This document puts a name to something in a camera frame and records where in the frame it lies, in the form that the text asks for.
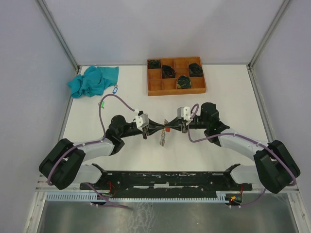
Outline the rolled dark fabric green pattern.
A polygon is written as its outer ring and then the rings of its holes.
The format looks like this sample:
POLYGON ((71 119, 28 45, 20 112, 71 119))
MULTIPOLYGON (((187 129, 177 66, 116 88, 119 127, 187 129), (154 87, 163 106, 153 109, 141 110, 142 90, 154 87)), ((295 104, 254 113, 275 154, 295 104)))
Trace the rolled dark fabric green pattern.
POLYGON ((177 89, 190 89, 192 84, 191 80, 186 75, 181 75, 176 81, 177 89))

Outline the rolled dark fabric right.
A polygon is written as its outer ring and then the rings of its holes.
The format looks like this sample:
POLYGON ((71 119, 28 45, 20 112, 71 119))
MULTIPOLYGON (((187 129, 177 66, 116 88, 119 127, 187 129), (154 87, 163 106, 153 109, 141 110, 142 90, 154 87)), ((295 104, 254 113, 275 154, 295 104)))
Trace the rolled dark fabric right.
POLYGON ((203 69, 198 63, 189 64, 189 75, 191 77, 203 77, 203 69))

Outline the aluminium frame post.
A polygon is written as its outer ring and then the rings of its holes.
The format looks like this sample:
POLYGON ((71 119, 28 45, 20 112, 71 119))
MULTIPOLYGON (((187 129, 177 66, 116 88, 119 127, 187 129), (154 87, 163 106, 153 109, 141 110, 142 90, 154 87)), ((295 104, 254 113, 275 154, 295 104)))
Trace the aluminium frame post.
POLYGON ((250 62, 248 63, 249 69, 252 69, 256 63, 258 62, 261 54, 263 53, 265 47, 267 46, 269 40, 271 39, 274 31, 277 29, 279 23, 281 22, 282 18, 284 17, 286 11, 290 7, 292 0, 284 0, 278 9, 276 15, 274 16, 272 22, 270 23, 268 29, 266 30, 263 38, 261 39, 255 53, 253 54, 250 62))
POLYGON ((52 15, 51 10, 48 7, 46 1, 45 0, 36 0, 36 3, 38 5, 38 7, 40 8, 40 11, 44 15, 47 23, 49 24, 51 30, 53 31, 57 41, 59 42, 62 50, 65 53, 66 57, 70 61, 70 64, 72 65, 72 67, 74 68, 74 70, 77 74, 80 70, 80 65, 77 63, 72 52, 70 51, 70 48, 67 45, 66 40, 65 40, 64 36, 62 35, 59 27, 57 26, 57 23, 56 23, 53 15, 52 15))

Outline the left aluminium frame post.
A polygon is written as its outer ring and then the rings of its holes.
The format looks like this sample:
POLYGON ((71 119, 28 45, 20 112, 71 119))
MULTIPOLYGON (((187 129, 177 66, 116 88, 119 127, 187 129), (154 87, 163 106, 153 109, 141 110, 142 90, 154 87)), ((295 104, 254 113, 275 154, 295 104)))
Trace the left aluminium frame post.
POLYGON ((48 7, 46 1, 45 0, 36 0, 36 3, 38 5, 38 7, 40 8, 40 11, 44 15, 47 23, 49 24, 51 30, 53 31, 57 41, 59 42, 62 50, 65 53, 66 57, 70 61, 70 64, 72 65, 72 67, 74 68, 74 70, 77 74, 80 70, 80 65, 77 63, 72 52, 70 51, 70 48, 67 45, 66 40, 65 40, 64 36, 62 35, 59 27, 57 26, 57 23, 56 23, 53 15, 52 15, 51 10, 48 7))

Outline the teal cloth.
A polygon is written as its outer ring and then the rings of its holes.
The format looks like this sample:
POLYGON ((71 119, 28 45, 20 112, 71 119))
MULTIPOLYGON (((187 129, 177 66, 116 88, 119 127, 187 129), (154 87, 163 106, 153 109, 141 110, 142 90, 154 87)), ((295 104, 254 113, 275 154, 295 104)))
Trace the teal cloth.
POLYGON ((104 91, 117 84, 119 67, 88 67, 68 82, 70 96, 74 99, 82 96, 101 96, 104 91))

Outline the right aluminium frame post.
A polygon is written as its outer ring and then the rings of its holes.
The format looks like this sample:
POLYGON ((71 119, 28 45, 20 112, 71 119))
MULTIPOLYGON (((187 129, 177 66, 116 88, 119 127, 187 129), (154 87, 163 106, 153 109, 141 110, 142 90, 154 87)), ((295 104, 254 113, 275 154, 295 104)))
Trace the right aluminium frame post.
POLYGON ((286 11, 290 7, 292 0, 284 0, 278 9, 276 15, 274 16, 272 22, 270 23, 268 29, 266 30, 263 38, 261 39, 255 53, 253 54, 250 62, 248 63, 249 69, 252 69, 256 63, 258 62, 261 54, 263 53, 265 47, 267 46, 269 40, 271 39, 274 31, 277 29, 279 23, 281 22, 282 18, 284 17, 286 11))

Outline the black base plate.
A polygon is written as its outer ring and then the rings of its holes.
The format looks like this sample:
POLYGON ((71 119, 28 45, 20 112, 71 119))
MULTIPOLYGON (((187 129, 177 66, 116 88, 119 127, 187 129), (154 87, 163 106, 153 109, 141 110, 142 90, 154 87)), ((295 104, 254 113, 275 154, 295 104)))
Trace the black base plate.
POLYGON ((114 198, 215 198, 217 191, 251 191, 227 172, 109 171, 92 185, 114 198))

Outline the metal keyring organizer yellow handle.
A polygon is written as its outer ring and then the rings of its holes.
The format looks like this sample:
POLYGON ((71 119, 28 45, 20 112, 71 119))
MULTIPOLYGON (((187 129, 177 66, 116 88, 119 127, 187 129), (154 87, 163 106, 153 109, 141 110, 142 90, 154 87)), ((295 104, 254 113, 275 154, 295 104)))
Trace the metal keyring organizer yellow handle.
POLYGON ((167 132, 165 131, 165 127, 164 127, 164 129, 161 130, 161 137, 160 137, 160 142, 159 142, 160 146, 162 146, 162 147, 165 145, 166 133, 167 133, 167 132))

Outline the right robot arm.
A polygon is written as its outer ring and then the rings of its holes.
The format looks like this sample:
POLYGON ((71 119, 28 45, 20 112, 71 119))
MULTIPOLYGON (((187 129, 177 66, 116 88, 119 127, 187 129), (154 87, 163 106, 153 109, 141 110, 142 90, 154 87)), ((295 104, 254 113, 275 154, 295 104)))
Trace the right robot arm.
POLYGON ((204 130, 204 138, 191 142, 209 141, 219 147, 231 149, 254 162, 251 166, 238 165, 223 177, 223 184, 234 190, 242 183, 262 184, 274 194, 287 186, 296 185, 300 169, 283 142, 265 142, 242 135, 220 121, 216 105, 211 102, 180 107, 177 117, 166 128, 190 133, 191 129, 204 130))

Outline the rolled dark fabric far left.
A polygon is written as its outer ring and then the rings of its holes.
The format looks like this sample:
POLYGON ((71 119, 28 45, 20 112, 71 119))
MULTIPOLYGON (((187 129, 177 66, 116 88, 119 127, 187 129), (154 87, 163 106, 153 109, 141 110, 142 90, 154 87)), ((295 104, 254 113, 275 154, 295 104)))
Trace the rolled dark fabric far left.
POLYGON ((148 69, 161 69, 161 60, 148 60, 148 69))

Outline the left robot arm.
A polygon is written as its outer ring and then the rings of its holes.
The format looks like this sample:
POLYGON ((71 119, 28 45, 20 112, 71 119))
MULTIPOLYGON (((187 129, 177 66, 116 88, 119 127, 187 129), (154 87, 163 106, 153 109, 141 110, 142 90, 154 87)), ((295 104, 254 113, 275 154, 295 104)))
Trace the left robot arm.
POLYGON ((107 185, 105 171, 98 165, 83 165, 83 162, 118 153, 125 145, 123 137, 147 136, 164 129, 163 124, 149 120, 146 114, 136 116, 128 123, 121 115, 114 116, 106 130, 104 139, 85 143, 73 143, 61 139, 39 165, 39 172, 59 190, 72 183, 91 183, 96 189, 107 185))

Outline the wooden compartment tray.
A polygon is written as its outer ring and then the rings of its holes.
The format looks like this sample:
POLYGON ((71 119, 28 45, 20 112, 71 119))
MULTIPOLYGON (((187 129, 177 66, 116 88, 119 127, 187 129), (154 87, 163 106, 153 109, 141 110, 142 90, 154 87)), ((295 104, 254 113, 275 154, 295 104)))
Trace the wooden compartment tray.
POLYGON ((189 64, 198 63, 202 68, 200 57, 177 57, 177 58, 155 58, 161 60, 161 66, 168 65, 175 70, 175 78, 162 78, 161 69, 148 69, 147 88, 148 96, 203 94, 207 90, 205 77, 191 77, 189 75, 189 64), (191 80, 190 89, 177 89, 176 81, 181 75, 186 75, 191 80))

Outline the key with blue tag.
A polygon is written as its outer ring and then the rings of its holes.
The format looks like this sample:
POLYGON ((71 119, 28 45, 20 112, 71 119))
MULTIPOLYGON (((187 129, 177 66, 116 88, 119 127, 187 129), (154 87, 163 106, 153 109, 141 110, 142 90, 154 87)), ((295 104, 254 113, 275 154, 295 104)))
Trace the key with blue tag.
POLYGON ((112 93, 113 93, 113 94, 116 94, 117 91, 118 91, 118 85, 115 84, 112 93))

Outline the key with green tag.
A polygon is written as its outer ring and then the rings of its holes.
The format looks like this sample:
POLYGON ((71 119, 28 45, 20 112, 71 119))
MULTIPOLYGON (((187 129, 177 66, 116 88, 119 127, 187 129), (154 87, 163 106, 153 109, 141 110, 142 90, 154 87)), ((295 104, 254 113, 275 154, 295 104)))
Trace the key with green tag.
POLYGON ((104 109, 104 101, 103 101, 103 102, 99 102, 98 105, 99 105, 102 109, 104 109))

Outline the rolled dark fabric red pattern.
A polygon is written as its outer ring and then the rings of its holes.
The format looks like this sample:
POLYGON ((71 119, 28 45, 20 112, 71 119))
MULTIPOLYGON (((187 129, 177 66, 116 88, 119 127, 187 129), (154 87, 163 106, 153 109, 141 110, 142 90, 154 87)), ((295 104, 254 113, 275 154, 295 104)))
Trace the rolled dark fabric red pattern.
POLYGON ((175 78, 175 70, 171 66, 163 65, 161 71, 163 79, 175 78))

